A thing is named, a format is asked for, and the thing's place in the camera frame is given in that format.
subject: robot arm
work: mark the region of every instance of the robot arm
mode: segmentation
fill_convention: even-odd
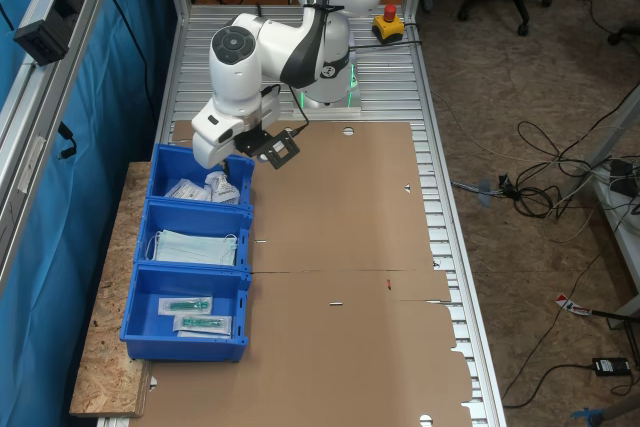
[[[298,89],[320,76],[328,16],[321,6],[336,0],[300,1],[320,8],[304,8],[298,28],[241,14],[213,36],[209,48],[212,97],[192,120],[193,153],[205,168],[236,149],[265,157],[276,169],[298,152],[292,139],[296,132],[272,137],[264,131],[280,115],[280,87],[260,88],[263,74]],[[283,147],[288,153],[281,157],[278,152]]]

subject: blue bin compartment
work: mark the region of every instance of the blue bin compartment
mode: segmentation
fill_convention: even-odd
[[[131,277],[120,340],[132,359],[233,361],[249,343],[245,331],[251,275],[202,270],[192,264],[157,267],[139,263]],[[230,315],[230,339],[178,337],[172,315],[158,315],[161,297],[213,296],[212,315]]]
[[[176,265],[175,262],[161,262],[147,259],[153,257],[156,232],[171,230],[179,234],[199,237],[226,237],[233,234],[238,238],[234,265],[191,264],[198,268],[236,269],[249,272],[249,229],[253,215],[251,212],[221,204],[204,202],[176,203],[167,200],[151,200],[145,202],[135,261],[149,261],[158,266]]]
[[[240,191],[240,201],[235,208],[252,210],[253,206],[249,202],[249,192],[251,188],[251,176],[255,162],[240,155],[230,155],[225,160],[227,163],[227,180]],[[203,168],[193,157],[193,150],[186,147],[176,147],[173,145],[156,144],[153,152],[151,164],[151,176],[147,196],[151,199],[166,199],[172,202],[189,202],[201,204],[200,200],[183,200],[165,197],[180,179],[189,179],[199,187],[204,187],[204,180],[207,174],[224,170],[218,164],[213,169]]]

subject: cardboard sheet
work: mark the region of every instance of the cardboard sheet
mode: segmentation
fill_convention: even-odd
[[[190,122],[175,123],[174,141],[192,136]],[[300,153],[281,169],[256,164],[251,231],[266,242],[251,244],[252,271],[420,270],[430,299],[449,300],[433,271],[409,124],[312,122],[295,141]]]
[[[175,124],[174,141],[191,136]],[[131,426],[418,427],[422,414],[470,426],[449,311],[425,302],[450,297],[433,270],[409,125],[312,123],[296,142],[286,166],[254,172],[263,242],[251,244],[244,357],[154,363],[158,386]]]
[[[154,363],[131,427],[470,427],[469,369],[445,306],[382,272],[255,274],[238,363]],[[382,288],[372,288],[376,283]],[[395,298],[388,295],[397,291]],[[341,302],[332,306],[330,302]]]

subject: wooden board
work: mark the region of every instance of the wooden board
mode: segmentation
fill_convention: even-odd
[[[129,165],[76,378],[72,415],[142,414],[150,364],[131,360],[119,336],[150,169],[146,162]]]

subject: surgical mask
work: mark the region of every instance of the surgical mask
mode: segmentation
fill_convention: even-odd
[[[155,243],[153,260],[192,264],[234,265],[238,238],[233,234],[229,234],[225,238],[196,237],[163,230],[156,233],[149,240],[145,255],[147,258],[149,258],[151,242]]]

